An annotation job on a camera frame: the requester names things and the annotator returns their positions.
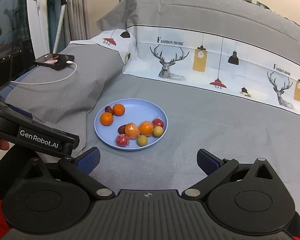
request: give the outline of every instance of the deer head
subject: deer head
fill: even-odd
[[[275,71],[273,71],[270,75],[267,72],[267,76],[268,76],[270,83],[273,85],[273,90],[277,93],[278,97],[281,97],[281,95],[284,93],[284,91],[286,89],[289,89],[292,86],[293,82],[290,84],[290,79],[288,78],[288,85],[286,86],[286,83],[284,83],[284,86],[280,90],[278,90],[277,84],[275,83],[275,78],[274,79],[271,78],[271,76],[274,72]]]
[[[176,61],[185,59],[189,55],[189,52],[190,52],[189,51],[188,54],[185,55],[184,51],[181,49],[181,47],[179,47],[182,51],[182,55],[180,57],[178,57],[178,55],[176,54],[175,58],[173,58],[169,62],[166,62],[164,60],[164,57],[162,57],[162,51],[161,51],[160,55],[158,55],[158,53],[156,51],[159,46],[160,46],[160,44],[158,46],[156,46],[153,51],[152,51],[151,46],[150,46],[150,50],[151,50],[151,53],[153,54],[153,56],[155,56],[156,58],[159,59],[159,62],[162,65],[163,70],[168,70],[170,68],[170,66],[173,66],[176,63]]]

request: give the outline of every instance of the silver bolt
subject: silver bolt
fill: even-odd
[[[112,190],[108,188],[101,188],[97,190],[97,195],[101,197],[109,197],[112,194]]]
[[[196,188],[188,188],[185,191],[185,194],[189,197],[197,197],[200,195],[200,190],[197,190]]]

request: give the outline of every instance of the triangular hole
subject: triangular hole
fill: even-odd
[[[269,170],[264,164],[259,166],[259,169],[255,174],[255,177],[263,178],[263,179],[272,179],[272,175],[270,174]]]
[[[38,168],[38,165],[36,163],[33,163],[27,172],[25,179],[33,179],[33,178],[38,178],[41,177],[43,174]]]

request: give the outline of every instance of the plate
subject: plate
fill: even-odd
[[[106,106],[113,106],[115,104],[122,104],[126,108],[126,111],[124,115],[122,116],[116,116],[114,115],[113,123],[109,126],[104,126],[100,123],[100,116],[105,112]],[[150,147],[151,145],[158,142],[166,133],[167,127],[168,127],[168,118],[165,112],[154,103],[151,103],[149,101],[143,100],[143,99],[137,99],[137,98],[126,98],[126,99],[120,99],[114,102],[111,102],[107,104],[103,108],[100,109],[100,111],[97,113],[96,118],[94,119],[94,130],[96,131],[99,138],[106,143],[107,145],[124,150],[124,151],[136,151],[136,150],[142,150],[145,148]],[[115,144],[115,138],[119,135],[118,128],[124,124],[133,122],[137,126],[139,126],[143,121],[150,121],[152,122],[153,119],[159,118],[163,121],[163,134],[156,138],[154,136],[148,137],[148,144],[146,146],[140,147],[137,144],[137,140],[131,140],[129,142],[129,145],[126,147],[120,147]]]

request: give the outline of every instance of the finger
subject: finger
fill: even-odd
[[[0,150],[8,151],[10,148],[10,144],[8,141],[1,140]]]

